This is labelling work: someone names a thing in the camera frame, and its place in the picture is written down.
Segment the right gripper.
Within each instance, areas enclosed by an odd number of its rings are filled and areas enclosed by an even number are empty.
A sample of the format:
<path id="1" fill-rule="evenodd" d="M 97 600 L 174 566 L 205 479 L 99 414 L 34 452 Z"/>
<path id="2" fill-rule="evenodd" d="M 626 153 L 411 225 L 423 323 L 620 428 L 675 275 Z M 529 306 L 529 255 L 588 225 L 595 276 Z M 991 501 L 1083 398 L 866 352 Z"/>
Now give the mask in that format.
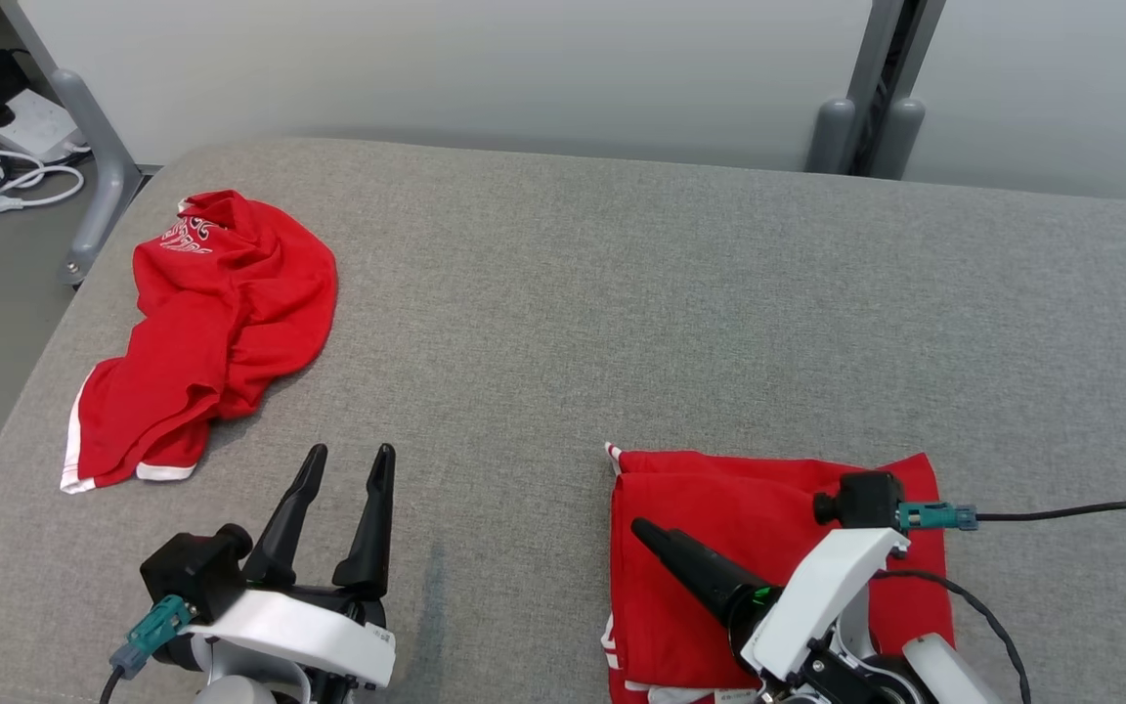
<path id="1" fill-rule="evenodd" d="M 867 583 L 888 556 L 910 549 L 911 541 L 897 531 L 831 531 L 801 561 L 786 587 L 768 583 L 687 532 L 663 529 L 647 518 L 634 518 L 631 534 L 701 601 L 703 609 L 727 624 L 729 650 L 751 676 L 788 681 L 807 663 L 810 643 L 819 640 L 861 676 L 912 681 L 910 672 L 877 667 L 867 636 L 859 638 L 864 654 L 857 656 L 849 650 L 852 638 L 844 629 L 831 630 L 855 598 L 867 605 Z"/>

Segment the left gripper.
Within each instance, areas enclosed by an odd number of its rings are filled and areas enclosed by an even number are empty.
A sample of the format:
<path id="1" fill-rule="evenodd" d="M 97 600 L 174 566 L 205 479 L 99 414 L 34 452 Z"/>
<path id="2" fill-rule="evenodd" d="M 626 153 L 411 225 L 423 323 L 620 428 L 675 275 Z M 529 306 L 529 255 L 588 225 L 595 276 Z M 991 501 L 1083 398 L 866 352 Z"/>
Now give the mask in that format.
<path id="1" fill-rule="evenodd" d="M 325 476 L 327 444 L 301 463 L 294 481 L 245 558 L 250 583 L 289 588 L 309 507 Z M 366 504 L 332 583 L 359 600 L 388 590 L 395 449 L 381 444 L 366 482 Z M 143 620 L 143 660 L 206 676 L 204 690 L 377 690 L 392 681 L 395 639 L 388 630 L 244 581 L 166 588 Z"/>

